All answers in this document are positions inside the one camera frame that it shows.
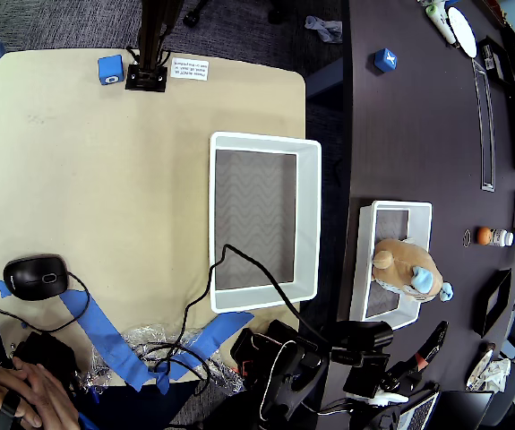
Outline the person's left hand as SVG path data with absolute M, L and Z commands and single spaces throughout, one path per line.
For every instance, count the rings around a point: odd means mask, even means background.
M 25 380 L 35 394 L 30 401 L 43 429 L 80 429 L 79 413 L 68 397 L 63 385 L 42 365 L 29 364 L 18 357 L 14 366 L 25 374 Z

